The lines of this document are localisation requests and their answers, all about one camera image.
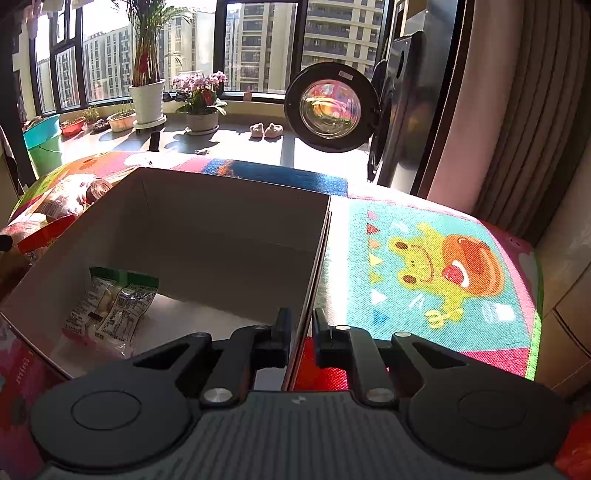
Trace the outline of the green white snack packet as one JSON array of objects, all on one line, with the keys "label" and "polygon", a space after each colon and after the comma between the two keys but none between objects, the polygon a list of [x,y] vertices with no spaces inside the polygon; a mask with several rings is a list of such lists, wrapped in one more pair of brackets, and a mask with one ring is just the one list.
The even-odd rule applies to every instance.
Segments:
[{"label": "green white snack packet", "polygon": [[158,292],[159,279],[106,267],[92,267],[89,273],[90,286],[62,323],[62,333],[127,359],[133,354],[135,332]]}]

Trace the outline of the cardboard box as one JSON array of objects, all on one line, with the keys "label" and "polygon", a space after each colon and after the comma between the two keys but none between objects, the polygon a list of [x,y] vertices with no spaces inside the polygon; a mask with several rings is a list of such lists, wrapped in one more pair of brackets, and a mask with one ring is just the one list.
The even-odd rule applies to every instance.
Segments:
[{"label": "cardboard box", "polygon": [[67,340],[64,321],[94,267],[155,277],[135,353],[193,332],[226,339],[290,310],[308,328],[329,228],[328,195],[228,177],[139,168],[89,207],[2,302],[1,317],[68,378],[106,356]]}]

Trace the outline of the green teal bucket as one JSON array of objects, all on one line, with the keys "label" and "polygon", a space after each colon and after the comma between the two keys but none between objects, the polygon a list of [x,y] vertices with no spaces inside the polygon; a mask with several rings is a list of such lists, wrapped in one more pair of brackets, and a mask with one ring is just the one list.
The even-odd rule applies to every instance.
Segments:
[{"label": "green teal bucket", "polygon": [[36,120],[24,133],[25,145],[37,178],[62,165],[59,116]]}]

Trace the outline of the red small planter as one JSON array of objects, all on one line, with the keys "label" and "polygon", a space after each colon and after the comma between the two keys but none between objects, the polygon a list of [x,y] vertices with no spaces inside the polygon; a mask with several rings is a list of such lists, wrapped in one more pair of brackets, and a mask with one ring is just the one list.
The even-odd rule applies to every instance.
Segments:
[{"label": "red small planter", "polygon": [[85,125],[85,119],[78,117],[74,120],[66,120],[60,124],[61,135],[65,138],[71,138],[78,135]]}]

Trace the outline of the colourful cartoon blanket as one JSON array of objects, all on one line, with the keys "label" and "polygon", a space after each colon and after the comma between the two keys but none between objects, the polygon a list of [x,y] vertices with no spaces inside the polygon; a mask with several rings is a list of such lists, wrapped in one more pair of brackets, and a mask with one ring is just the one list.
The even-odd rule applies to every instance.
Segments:
[{"label": "colourful cartoon blanket", "polygon": [[43,479],[557,479],[555,459],[526,470],[469,470],[412,440],[387,410],[353,399],[346,371],[315,363],[311,317],[408,332],[534,382],[522,347],[536,319],[526,256],[509,259],[481,224],[446,213],[345,199],[329,204],[324,255],[301,343],[286,367],[259,369],[245,401],[204,414],[171,451],[131,468],[65,468],[40,453]]}]

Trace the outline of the small white planter bowl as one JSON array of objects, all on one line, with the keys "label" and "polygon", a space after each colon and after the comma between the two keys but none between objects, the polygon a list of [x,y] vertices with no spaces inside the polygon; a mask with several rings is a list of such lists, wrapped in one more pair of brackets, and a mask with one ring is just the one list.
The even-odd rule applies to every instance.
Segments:
[{"label": "small white planter bowl", "polygon": [[113,133],[120,133],[131,130],[136,119],[134,109],[127,109],[107,117],[107,122]]}]

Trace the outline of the pink flower pot plant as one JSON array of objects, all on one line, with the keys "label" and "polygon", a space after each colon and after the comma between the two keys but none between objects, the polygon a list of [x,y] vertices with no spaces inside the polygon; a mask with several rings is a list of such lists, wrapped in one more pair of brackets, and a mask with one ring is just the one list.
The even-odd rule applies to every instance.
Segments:
[{"label": "pink flower pot plant", "polygon": [[182,73],[172,81],[175,100],[182,102],[176,110],[184,114],[186,131],[193,136],[214,133],[219,126],[219,117],[226,115],[228,103],[219,98],[226,81],[221,71],[205,75],[202,72]]}]

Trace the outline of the tall plant in white pot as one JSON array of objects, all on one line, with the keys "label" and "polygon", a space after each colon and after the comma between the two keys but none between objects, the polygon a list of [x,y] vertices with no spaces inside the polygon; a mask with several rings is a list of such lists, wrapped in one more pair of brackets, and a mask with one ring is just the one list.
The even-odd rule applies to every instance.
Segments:
[{"label": "tall plant in white pot", "polygon": [[186,20],[188,10],[165,1],[114,1],[122,7],[133,30],[134,57],[129,88],[135,109],[134,129],[149,130],[166,122],[162,110],[164,80],[159,70],[158,38],[176,18]]}]

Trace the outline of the pair of small slippers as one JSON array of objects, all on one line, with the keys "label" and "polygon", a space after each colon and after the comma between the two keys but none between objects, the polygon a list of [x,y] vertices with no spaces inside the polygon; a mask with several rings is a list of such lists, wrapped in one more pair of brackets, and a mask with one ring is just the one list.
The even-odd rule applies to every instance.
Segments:
[{"label": "pair of small slippers", "polygon": [[249,126],[249,133],[252,140],[266,139],[274,141],[283,136],[283,126],[274,123],[270,123],[269,125],[256,123]]}]

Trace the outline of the striped curtain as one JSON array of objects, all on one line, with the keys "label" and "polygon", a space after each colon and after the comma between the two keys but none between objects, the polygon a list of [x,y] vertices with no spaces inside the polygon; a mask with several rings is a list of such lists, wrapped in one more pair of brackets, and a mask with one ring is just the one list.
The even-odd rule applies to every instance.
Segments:
[{"label": "striped curtain", "polygon": [[467,1],[426,198],[537,244],[590,136],[590,4]]}]

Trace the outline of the dark washing machine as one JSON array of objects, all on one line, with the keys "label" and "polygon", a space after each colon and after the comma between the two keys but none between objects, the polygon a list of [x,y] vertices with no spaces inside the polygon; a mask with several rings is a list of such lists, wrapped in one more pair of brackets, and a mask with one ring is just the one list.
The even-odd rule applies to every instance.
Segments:
[{"label": "dark washing machine", "polygon": [[373,75],[379,120],[370,140],[370,182],[420,198],[428,195],[457,46],[451,24],[429,24],[391,41]]}]

